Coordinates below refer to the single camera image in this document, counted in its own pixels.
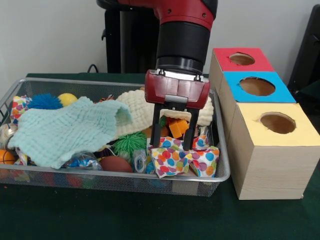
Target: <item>metal basket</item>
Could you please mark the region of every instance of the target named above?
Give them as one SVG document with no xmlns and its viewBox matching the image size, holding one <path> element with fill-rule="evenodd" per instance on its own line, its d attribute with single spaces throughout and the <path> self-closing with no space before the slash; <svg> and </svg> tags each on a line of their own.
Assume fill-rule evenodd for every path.
<svg viewBox="0 0 320 240">
<path fill-rule="evenodd" d="M 10 122 L 10 111 L 14 96 L 51 93 L 59 96 L 71 93 L 78 97 L 87 96 L 97 102 L 112 94 L 137 90 L 143 85 L 116 82 L 80 81 L 64 79 L 26 78 L 17 81 L 0 101 L 0 123 Z M 211 144 L 220 148 L 215 177 L 172 176 L 159 179 L 155 174 L 139 174 L 111 171 L 90 171 L 59 169 L 39 166 L 21 166 L 0 164 L 0 183 L 62 188 L 84 188 L 96 190 L 127 191 L 155 194 L 190 195 L 210 197 L 219 183 L 230 176 L 227 146 L 223 131 L 219 99 L 216 92 L 211 92 L 213 99 L 214 121 L 209 131 Z M 212 129 L 217 141 L 213 143 Z"/>
</svg>

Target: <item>red box top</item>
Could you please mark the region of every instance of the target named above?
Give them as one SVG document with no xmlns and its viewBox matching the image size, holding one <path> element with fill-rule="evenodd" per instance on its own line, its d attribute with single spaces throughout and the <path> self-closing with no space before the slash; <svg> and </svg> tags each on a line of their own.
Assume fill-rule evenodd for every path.
<svg viewBox="0 0 320 240">
<path fill-rule="evenodd" d="M 274 72 L 274 68 L 260 48 L 214 48 L 224 72 Z"/>
</svg>

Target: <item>cream knitted cloth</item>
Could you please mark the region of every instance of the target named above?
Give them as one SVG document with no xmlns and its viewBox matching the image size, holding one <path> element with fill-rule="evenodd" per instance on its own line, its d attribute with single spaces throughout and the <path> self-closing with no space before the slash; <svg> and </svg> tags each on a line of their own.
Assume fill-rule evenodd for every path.
<svg viewBox="0 0 320 240">
<path fill-rule="evenodd" d="M 154 117 L 154 104 L 146 102 L 145 92 L 143 90 L 125 92 L 120 95 L 117 100 L 129 107 L 130 113 L 132 115 L 132 123 L 118 126 L 114 140 L 118 139 L 121 136 L 142 131 L 152 125 Z M 199 111 L 197 124 L 200 126 L 209 126 L 212 122 L 213 114 L 214 107 L 212 105 L 211 98 L 208 97 L 204 108 Z M 185 119 L 187 121 L 190 121 L 191 113 L 162 109 L 160 112 L 160 116 L 166 116 L 174 119 Z"/>
</svg>

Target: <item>shape sorter box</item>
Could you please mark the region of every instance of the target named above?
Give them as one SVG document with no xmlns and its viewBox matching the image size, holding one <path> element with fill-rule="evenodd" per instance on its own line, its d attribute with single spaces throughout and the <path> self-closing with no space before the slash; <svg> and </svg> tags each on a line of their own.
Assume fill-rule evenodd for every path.
<svg viewBox="0 0 320 240">
<path fill-rule="evenodd" d="M 238 103 L 227 148 L 240 200 L 301 199 L 320 136 L 298 103 Z"/>
<path fill-rule="evenodd" d="M 209 80 L 220 94 L 224 72 L 274 72 L 274 68 L 259 48 L 214 48 Z"/>
<path fill-rule="evenodd" d="M 295 103 L 276 72 L 224 72 L 220 105 L 228 144 L 237 103 Z"/>
</svg>

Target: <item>black cable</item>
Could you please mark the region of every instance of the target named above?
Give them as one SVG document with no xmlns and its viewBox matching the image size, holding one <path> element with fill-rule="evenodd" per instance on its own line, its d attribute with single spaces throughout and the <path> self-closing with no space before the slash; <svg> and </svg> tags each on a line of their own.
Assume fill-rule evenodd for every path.
<svg viewBox="0 0 320 240">
<path fill-rule="evenodd" d="M 90 73 L 91 69 L 94 68 L 95 72 L 98 74 L 99 70 L 95 64 L 91 64 L 90 67 L 88 68 L 87 73 Z"/>
</svg>

